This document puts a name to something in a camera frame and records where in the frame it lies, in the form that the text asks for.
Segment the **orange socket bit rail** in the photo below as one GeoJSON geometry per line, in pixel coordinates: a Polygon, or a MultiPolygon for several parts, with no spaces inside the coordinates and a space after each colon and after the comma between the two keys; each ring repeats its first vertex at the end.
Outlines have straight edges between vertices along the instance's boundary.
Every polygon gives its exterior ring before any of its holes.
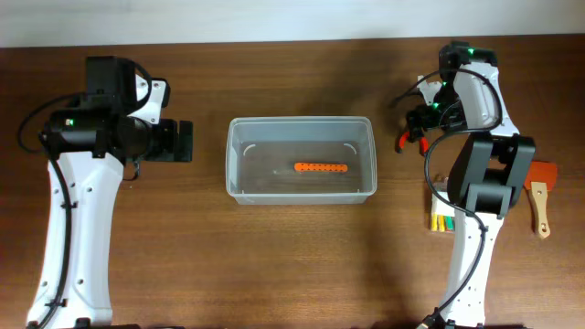
{"type": "Polygon", "coordinates": [[[323,164],[323,163],[295,163],[293,169],[296,172],[327,172],[327,173],[346,173],[348,166],[346,164],[323,164]]]}

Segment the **clear plastic container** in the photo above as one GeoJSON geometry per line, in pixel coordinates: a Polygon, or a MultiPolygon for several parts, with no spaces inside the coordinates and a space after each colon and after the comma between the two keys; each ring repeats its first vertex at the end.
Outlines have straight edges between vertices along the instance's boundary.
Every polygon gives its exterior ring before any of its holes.
{"type": "Polygon", "coordinates": [[[378,188],[374,131],[364,116],[236,118],[229,124],[226,190],[240,205],[362,204],[378,188]],[[295,163],[344,164],[346,173],[295,163]]]}

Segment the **clear box coloured bits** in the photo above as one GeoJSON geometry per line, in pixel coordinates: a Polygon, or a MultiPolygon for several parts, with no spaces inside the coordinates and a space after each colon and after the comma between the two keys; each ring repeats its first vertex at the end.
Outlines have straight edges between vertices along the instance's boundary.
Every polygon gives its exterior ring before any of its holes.
{"type": "MultiPolygon", "coordinates": [[[[438,194],[448,200],[447,181],[445,176],[437,176],[433,182],[433,186],[438,194]]],[[[431,214],[429,229],[431,232],[439,233],[453,233],[455,231],[454,224],[455,214],[454,208],[440,201],[435,195],[431,196],[431,214]]]]}

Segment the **red handled small cutters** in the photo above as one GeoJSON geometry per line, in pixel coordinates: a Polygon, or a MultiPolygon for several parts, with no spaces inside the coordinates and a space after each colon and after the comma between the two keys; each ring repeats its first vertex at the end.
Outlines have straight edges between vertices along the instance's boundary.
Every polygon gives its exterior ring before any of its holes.
{"type": "Polygon", "coordinates": [[[406,142],[409,143],[418,143],[420,148],[420,154],[424,156],[429,150],[429,142],[424,136],[423,132],[415,131],[412,133],[411,131],[405,131],[399,138],[396,145],[396,152],[401,154],[404,150],[406,142]]]}

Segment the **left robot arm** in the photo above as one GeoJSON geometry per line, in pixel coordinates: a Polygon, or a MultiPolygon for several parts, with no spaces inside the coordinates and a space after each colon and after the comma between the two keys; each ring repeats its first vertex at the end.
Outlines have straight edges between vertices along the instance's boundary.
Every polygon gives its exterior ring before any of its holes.
{"type": "Polygon", "coordinates": [[[41,277],[27,313],[29,328],[112,324],[109,254],[116,196],[143,162],[188,163],[193,124],[164,119],[169,83],[137,62],[86,59],[86,89],[58,105],[38,134],[48,159],[50,210],[41,277]]]}

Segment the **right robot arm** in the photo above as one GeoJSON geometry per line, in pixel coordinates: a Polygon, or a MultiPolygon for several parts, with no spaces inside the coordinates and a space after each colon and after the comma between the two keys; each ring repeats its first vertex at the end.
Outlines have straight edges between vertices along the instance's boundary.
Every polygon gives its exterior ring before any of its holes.
{"type": "Polygon", "coordinates": [[[420,76],[407,90],[424,102],[406,115],[397,147],[420,143],[424,165],[439,143],[465,135],[441,194],[424,175],[431,195],[454,210],[454,242],[447,290],[422,328],[482,328],[484,297],[497,235],[516,204],[536,152],[520,134],[499,89],[496,54],[453,41],[439,52],[438,81],[420,76]]]}

